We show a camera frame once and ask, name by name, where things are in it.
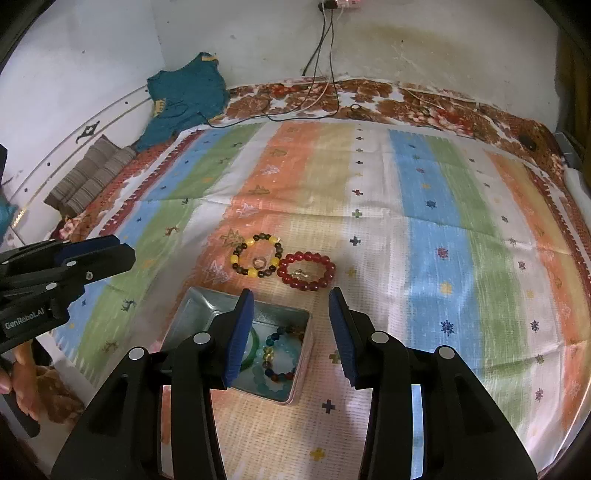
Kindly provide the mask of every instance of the bed sheet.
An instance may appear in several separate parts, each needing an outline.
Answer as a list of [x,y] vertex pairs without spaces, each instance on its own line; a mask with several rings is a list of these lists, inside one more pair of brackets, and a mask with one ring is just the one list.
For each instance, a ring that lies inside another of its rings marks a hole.
[[[371,401],[343,376],[328,289],[232,270],[233,247],[258,232],[286,253],[329,255],[333,285],[377,329],[456,348],[538,470],[563,447],[591,376],[589,257],[564,193],[536,166],[432,129],[310,119],[185,132],[136,184],[91,233],[134,247],[134,268],[89,285],[53,332],[95,386],[128,348],[158,350],[191,286],[247,287],[312,314],[297,404],[214,394],[229,478],[357,478]],[[417,412],[415,476],[421,465]]]

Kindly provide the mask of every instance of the red beaded bracelet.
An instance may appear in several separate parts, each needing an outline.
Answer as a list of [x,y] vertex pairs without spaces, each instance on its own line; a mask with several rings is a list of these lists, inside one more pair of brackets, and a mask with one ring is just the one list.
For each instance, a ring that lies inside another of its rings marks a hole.
[[[287,272],[287,266],[293,262],[299,262],[306,260],[307,262],[322,263],[326,267],[324,276],[316,281],[307,282],[306,280],[300,280],[290,275]],[[316,291],[320,287],[327,287],[328,284],[335,277],[336,265],[330,261],[330,258],[326,255],[320,255],[319,253],[313,254],[312,252],[302,253],[300,251],[294,254],[287,254],[283,260],[279,261],[279,269],[277,275],[282,278],[283,283],[288,284],[291,288],[299,288],[301,291],[311,290]]]

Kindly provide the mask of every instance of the open tin box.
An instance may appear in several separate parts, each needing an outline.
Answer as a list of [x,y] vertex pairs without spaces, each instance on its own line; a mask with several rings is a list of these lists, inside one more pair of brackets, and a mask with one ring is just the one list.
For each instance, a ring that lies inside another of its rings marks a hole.
[[[172,324],[164,338],[162,350],[175,348],[197,332],[207,330],[220,313],[236,306],[238,297],[201,287],[187,290]],[[310,312],[255,300],[255,317],[242,357],[240,375],[232,388],[287,405],[299,396],[312,349],[312,331],[307,328]],[[276,373],[293,372],[293,380],[273,381],[265,375],[263,355],[267,339],[279,327],[293,331],[284,333],[273,346],[272,369]]]

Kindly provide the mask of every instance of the striped cushion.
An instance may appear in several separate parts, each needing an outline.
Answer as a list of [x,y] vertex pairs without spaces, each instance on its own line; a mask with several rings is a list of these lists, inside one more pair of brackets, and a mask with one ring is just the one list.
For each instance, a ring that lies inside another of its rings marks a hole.
[[67,201],[107,163],[118,148],[106,136],[101,136],[88,149],[84,158],[55,186],[45,203],[63,213]]
[[100,192],[119,174],[130,161],[135,158],[131,147],[118,150],[105,165],[100,168],[84,185],[66,202],[64,213],[73,218],[80,215]]

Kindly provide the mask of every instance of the human hand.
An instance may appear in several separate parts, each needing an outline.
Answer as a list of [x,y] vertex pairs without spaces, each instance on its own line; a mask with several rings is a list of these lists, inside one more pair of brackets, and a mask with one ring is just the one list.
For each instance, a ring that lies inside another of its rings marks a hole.
[[43,404],[37,389],[37,371],[31,343],[15,347],[13,353],[16,361],[12,366],[12,376],[0,369],[0,393],[7,394],[14,390],[18,407],[33,420],[39,421]]

